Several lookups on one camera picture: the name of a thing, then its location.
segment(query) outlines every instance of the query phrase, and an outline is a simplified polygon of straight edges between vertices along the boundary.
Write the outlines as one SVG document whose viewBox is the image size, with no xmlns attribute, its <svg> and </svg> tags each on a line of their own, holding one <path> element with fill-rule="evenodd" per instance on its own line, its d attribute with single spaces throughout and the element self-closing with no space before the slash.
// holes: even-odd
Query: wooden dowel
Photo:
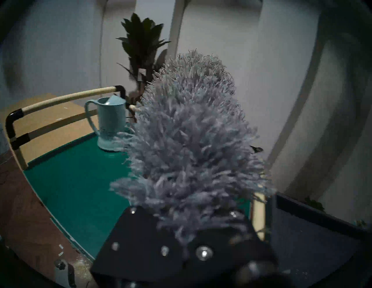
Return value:
<svg viewBox="0 0 372 288">
<path fill-rule="evenodd" d="M 134 105 L 129 105 L 129 109 L 131 109 L 132 111 L 136 111 L 136 112 L 141 112 L 140 109 L 138 109 L 136 106 Z"/>
<path fill-rule="evenodd" d="M 22 152 L 20 149 L 17 149 L 17 150 L 13 150 L 14 152 L 14 156 L 18 162 L 18 165 L 20 167 L 20 169 L 22 171 L 26 170 L 27 169 L 27 163 L 25 161 L 25 159 L 23 158 L 23 155 L 22 155 Z"/>
<path fill-rule="evenodd" d="M 33 113 L 33 112 L 42 110 L 44 108 L 57 105 L 57 104 L 65 103 L 65 102 L 80 99 L 80 98 L 85 98 L 88 96 L 111 93 L 115 91 L 116 91 L 116 87 L 112 86 L 112 87 L 99 88 L 99 89 L 93 89 L 93 90 L 68 94 L 68 95 L 59 96 L 59 97 L 48 99 L 48 100 L 45 100 L 39 103 L 32 104 L 30 106 L 22 108 L 22 111 L 24 115 L 27 115 L 27 114 L 30 114 L 30 113 Z"/>
<path fill-rule="evenodd" d="M 261 193 L 256 193 L 256 196 L 259 197 L 261 200 L 265 200 L 265 196 Z M 254 200 L 252 206 L 252 225 L 254 230 L 257 232 L 265 228 L 265 204 L 260 201 Z M 257 235 L 262 241 L 265 239 L 264 232 L 260 232 Z"/>
<path fill-rule="evenodd" d="M 97 115 L 97 109 L 92 110 L 92 111 L 89 111 L 89 112 L 90 112 L 90 116 Z M 44 135 L 44 134 L 46 134 L 46 133 L 48 133 L 50 131 L 53 131 L 55 129 L 61 128 L 61 127 L 65 126 L 65 125 L 74 123 L 76 121 L 83 120 L 86 117 L 87 117 L 86 113 L 83 112 L 83 113 L 80 113 L 80 114 L 71 116 L 69 118 L 65 118 L 65 119 L 62 119 L 60 121 L 51 123 L 49 125 L 46 125 L 44 127 L 41 127 L 41 128 L 36 129 L 34 131 L 31 131 L 31 132 L 28 133 L 28 136 L 30 137 L 30 139 L 35 139 L 36 137 L 39 137 L 41 135 Z"/>
</svg>

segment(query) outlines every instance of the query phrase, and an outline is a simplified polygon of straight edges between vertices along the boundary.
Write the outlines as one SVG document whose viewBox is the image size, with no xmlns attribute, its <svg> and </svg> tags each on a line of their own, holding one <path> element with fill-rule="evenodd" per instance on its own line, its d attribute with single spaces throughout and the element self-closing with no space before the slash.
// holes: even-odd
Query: green mat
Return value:
<svg viewBox="0 0 372 288">
<path fill-rule="evenodd" d="M 129 205 L 109 191 L 112 181 L 128 176 L 126 159 L 124 153 L 98 148 L 92 133 L 31 161 L 24 171 L 52 221 L 90 260 Z M 241 208 L 250 215 L 249 201 Z"/>
</svg>

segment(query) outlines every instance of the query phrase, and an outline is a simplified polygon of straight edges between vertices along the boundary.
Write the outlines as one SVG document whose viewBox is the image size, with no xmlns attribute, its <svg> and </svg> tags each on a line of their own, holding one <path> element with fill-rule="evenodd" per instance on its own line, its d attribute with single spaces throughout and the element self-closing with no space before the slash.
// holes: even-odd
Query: wooden floor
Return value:
<svg viewBox="0 0 372 288">
<path fill-rule="evenodd" d="M 50 220 L 10 151 L 0 155 L 0 235 L 19 258 L 46 277 L 54 280 L 54 261 L 60 258 L 75 267 L 77 287 L 88 282 L 87 287 L 97 287 L 90 262 Z"/>
</svg>

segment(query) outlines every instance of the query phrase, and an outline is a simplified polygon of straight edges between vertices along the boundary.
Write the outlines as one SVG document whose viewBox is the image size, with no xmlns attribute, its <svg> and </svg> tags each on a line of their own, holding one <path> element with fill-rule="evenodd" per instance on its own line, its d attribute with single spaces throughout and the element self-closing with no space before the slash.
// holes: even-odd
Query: light blue watering can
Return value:
<svg viewBox="0 0 372 288">
<path fill-rule="evenodd" d="M 90 103 L 97 105 L 99 130 L 94 126 L 89 115 Z M 98 100 L 89 100 L 85 103 L 85 113 L 93 131 L 98 135 L 97 145 L 107 151 L 117 151 L 120 144 L 114 137 L 118 132 L 123 132 L 126 126 L 125 100 L 119 96 L 103 97 Z"/>
</svg>

